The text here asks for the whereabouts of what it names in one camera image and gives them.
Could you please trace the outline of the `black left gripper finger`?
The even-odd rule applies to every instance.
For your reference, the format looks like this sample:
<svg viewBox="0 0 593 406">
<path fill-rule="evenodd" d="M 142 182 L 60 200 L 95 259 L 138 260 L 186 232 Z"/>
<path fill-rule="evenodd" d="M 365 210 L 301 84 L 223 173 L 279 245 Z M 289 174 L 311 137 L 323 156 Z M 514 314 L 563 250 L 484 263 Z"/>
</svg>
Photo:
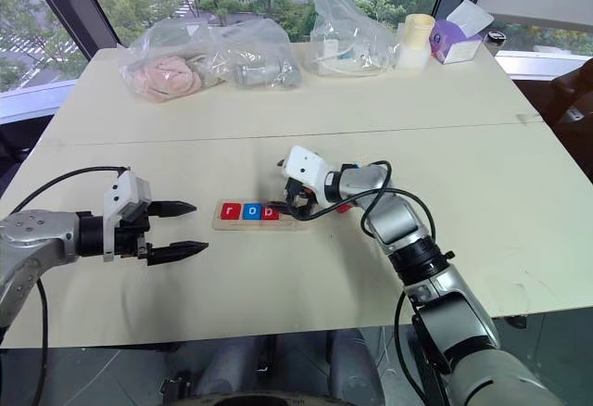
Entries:
<svg viewBox="0 0 593 406">
<path fill-rule="evenodd" d="M 190 258 L 208 248 L 208 243 L 182 241 L 171 243 L 167 247 L 149 247 L 146 255 L 148 266 L 173 263 Z"/>
<path fill-rule="evenodd" d="M 196 211 L 196 206 L 182 201 L 153 201 L 147 207 L 147 215 L 173 218 Z"/>
</svg>

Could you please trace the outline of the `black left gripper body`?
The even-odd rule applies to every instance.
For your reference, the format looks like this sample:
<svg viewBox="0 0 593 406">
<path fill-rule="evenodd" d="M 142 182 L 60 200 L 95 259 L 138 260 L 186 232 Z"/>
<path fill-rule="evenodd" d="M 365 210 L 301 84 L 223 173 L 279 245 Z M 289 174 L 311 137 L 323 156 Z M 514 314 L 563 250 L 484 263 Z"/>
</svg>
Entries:
<svg viewBox="0 0 593 406">
<path fill-rule="evenodd" d="M 148 206 L 122 218 L 115 228 L 115 254 L 121 258 L 136 257 L 149 262 L 153 257 L 153 246 L 145 239 L 149 230 Z"/>
</svg>

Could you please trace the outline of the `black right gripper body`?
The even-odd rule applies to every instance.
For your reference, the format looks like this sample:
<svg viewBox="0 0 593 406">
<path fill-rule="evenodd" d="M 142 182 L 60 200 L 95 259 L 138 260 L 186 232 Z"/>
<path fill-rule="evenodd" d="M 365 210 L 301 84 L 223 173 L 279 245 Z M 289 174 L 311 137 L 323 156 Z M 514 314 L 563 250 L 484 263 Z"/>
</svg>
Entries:
<svg viewBox="0 0 593 406">
<path fill-rule="evenodd" d="M 285 201 L 291 204 L 288 209 L 298 210 L 302 214 L 302 218 L 295 219 L 317 219 L 320 217 L 320 214 L 313 212 L 313 209 L 318 205 L 314 192 L 300 181 L 289 178 L 284 191 Z"/>
</svg>

